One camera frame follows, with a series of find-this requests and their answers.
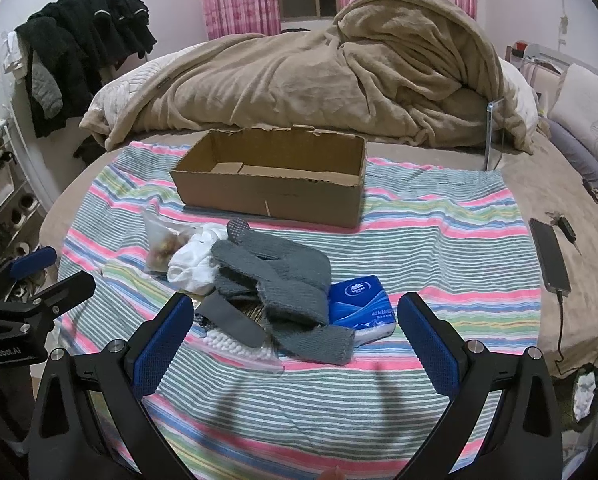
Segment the cardboard box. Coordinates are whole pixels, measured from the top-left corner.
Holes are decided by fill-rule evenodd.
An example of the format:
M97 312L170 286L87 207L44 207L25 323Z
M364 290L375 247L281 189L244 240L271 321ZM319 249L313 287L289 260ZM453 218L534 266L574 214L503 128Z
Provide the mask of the cardboard box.
M172 170L186 205L359 224L365 140L309 126L211 130Z

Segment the striped bedsheet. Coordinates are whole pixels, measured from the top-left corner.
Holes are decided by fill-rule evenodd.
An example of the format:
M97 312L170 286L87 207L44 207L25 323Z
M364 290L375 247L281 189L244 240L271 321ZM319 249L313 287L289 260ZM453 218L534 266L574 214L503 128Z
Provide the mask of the striped bedsheet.
M62 343L72 353L128 338L174 292L142 272L145 208L178 221L236 216L183 207L169 170L187 149L133 142L90 187L59 269L60 278L88 270L97 283L89 301L61 318ZM463 338L493 351L521 353L537 342L540 269L499 172L370 158L356 231L248 219L323 250L334 281L376 274L393 306L418 291ZM358 348L344 367L282 356L285 371L276 374L205 354L202 335L196 325L190 330L157 393L144 399L199 478L314 479L335 465L352 479L392 478L447 406L398 327ZM474 459L497 400L491 394L456 468Z

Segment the shoe rack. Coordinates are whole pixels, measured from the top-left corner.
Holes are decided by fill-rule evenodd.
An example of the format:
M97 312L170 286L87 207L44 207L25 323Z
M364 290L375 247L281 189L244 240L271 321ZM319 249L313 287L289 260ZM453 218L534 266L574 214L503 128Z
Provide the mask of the shoe rack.
M0 122L0 261L25 256L39 246L39 228L46 215L12 152L5 121ZM10 301L25 301L45 281L43 275L17 283Z

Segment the tissue package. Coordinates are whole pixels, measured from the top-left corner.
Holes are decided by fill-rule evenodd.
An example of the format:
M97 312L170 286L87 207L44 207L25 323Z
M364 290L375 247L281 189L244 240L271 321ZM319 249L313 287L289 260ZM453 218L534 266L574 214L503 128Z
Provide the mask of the tissue package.
M393 333L393 306L376 276L364 276L330 286L330 324L354 329L355 346Z

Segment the screw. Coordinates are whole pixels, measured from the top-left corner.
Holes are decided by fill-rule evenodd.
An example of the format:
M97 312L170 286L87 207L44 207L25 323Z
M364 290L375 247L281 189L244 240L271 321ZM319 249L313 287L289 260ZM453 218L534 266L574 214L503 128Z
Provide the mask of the screw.
M532 359L541 359L543 357L543 353L536 346L531 346L530 348L528 348L528 355Z
M481 341L477 341L476 339L468 341L468 350L470 350L470 352L474 354L480 354L481 352L483 352L484 348L485 346L483 346L483 343Z
M116 354L124 349L125 344L126 342L123 339L113 339L110 343L108 343L106 348L108 348L108 351Z
M59 361L65 354L66 352L64 351L63 348L55 348L51 353L50 353L50 358L53 361Z

